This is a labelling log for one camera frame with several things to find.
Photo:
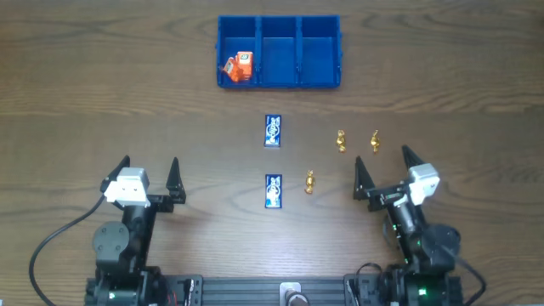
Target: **blue plastic tray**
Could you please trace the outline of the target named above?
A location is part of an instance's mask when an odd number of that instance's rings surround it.
[[[340,17],[219,16],[217,76],[222,88],[336,88],[342,78]],[[253,74],[232,82],[223,66],[253,52]]]

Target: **wooden tabletop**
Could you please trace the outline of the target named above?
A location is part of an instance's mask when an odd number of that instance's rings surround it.
[[[219,14],[340,14],[341,87],[218,88]],[[461,255],[488,281],[478,304],[541,303],[543,15],[537,0],[2,1],[0,299],[42,304],[32,252],[93,205],[126,154],[154,193],[179,158],[187,204],[157,216],[148,261],[166,274],[400,263],[382,238],[385,212],[368,212],[352,188],[357,155],[377,185],[404,178],[408,144],[442,179],[428,221],[456,227]],[[283,115],[279,150],[263,148],[268,113]],[[283,174],[281,210],[264,209],[266,173]],[[82,304],[94,231],[112,220],[121,212],[103,204],[43,249],[37,281],[54,302]],[[478,289],[456,273],[466,297]]]

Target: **blue snack package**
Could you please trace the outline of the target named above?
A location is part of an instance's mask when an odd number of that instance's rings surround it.
[[[264,146],[279,148],[281,144],[281,115],[266,115]]]
[[[281,174],[266,174],[264,208],[281,208]]]

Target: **blue and white packet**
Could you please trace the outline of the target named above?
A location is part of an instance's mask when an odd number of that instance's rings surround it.
[[[266,174],[264,208],[281,208],[281,174]]]
[[[279,148],[281,144],[281,115],[266,115],[264,146]]]

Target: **gold candy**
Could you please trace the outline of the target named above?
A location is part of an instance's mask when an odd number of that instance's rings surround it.
[[[337,146],[338,152],[343,153],[346,151],[346,139],[343,137],[345,132],[343,130],[338,130]]]
[[[374,154],[377,153],[377,149],[380,146],[380,139],[377,137],[377,130],[374,132],[371,138],[371,146],[374,148]]]
[[[315,185],[315,178],[314,178],[314,171],[309,170],[308,171],[308,177],[306,178],[306,191],[307,194],[311,195],[314,192],[314,185]]]

